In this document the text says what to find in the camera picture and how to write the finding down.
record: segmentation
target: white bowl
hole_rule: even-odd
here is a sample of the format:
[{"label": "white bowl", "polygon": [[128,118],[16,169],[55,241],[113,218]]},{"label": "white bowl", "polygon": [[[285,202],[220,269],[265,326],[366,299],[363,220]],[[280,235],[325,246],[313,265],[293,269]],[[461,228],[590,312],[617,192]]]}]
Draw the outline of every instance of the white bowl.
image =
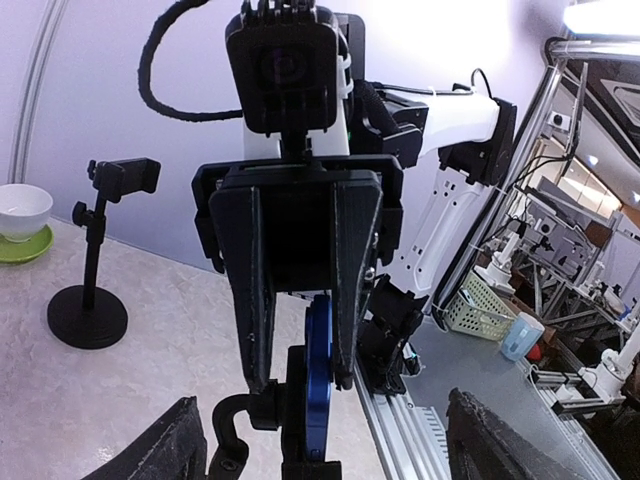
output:
[{"label": "white bowl", "polygon": [[44,228],[53,198],[41,188],[22,183],[0,186],[0,235],[22,243]]}]

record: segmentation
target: basket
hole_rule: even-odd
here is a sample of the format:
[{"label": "basket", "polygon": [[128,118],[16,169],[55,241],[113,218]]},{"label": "basket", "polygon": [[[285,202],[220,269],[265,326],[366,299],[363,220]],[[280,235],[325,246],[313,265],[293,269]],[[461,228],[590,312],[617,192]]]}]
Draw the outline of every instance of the basket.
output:
[{"label": "basket", "polygon": [[487,340],[501,341],[516,315],[473,271],[443,315],[451,330]]}]

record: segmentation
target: ceiling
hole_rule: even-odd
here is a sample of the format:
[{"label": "ceiling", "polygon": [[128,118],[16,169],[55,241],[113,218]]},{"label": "ceiling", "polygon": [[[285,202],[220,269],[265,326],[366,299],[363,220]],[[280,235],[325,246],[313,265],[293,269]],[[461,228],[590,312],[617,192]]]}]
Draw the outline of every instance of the ceiling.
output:
[{"label": "ceiling", "polygon": [[[581,64],[569,64],[569,74],[579,77]],[[554,110],[571,114],[575,83],[565,79]],[[577,156],[622,201],[640,205],[640,65],[621,62],[591,62],[585,111]],[[591,166],[589,155],[598,158]]]}]

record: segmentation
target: marble table surface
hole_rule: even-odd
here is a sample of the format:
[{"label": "marble table surface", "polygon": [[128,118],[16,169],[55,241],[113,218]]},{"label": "marble table surface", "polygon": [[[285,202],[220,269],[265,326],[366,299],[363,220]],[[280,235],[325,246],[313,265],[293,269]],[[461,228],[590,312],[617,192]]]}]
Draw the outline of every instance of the marble table surface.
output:
[{"label": "marble table surface", "polygon": [[[176,400],[196,395],[208,456],[211,411],[247,390],[226,278],[107,240],[98,285],[129,312],[129,329],[100,351],[69,347],[50,332],[46,307],[82,282],[78,227],[52,220],[55,245],[20,266],[0,266],[0,479],[79,479],[113,458]],[[306,302],[278,297],[272,376],[284,379],[286,349],[303,342]],[[280,436],[238,432],[250,446],[242,478],[280,478]],[[355,389],[333,392],[328,459],[345,479],[384,473]]]}]

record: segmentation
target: black webcam stand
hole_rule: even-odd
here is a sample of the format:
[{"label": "black webcam stand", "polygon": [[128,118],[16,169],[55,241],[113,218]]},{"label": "black webcam stand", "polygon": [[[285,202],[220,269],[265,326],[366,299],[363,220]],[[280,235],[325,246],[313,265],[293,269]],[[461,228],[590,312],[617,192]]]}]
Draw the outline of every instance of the black webcam stand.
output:
[{"label": "black webcam stand", "polygon": [[118,162],[89,162],[89,179],[98,190],[94,210],[82,202],[73,208],[73,223],[87,227],[84,285],[59,291],[49,302],[47,320],[53,334],[67,345],[85,350],[106,348],[127,331],[128,315],[114,294],[96,286],[100,246],[107,225],[107,202],[118,203],[124,195],[156,191],[160,164],[147,158]]}]

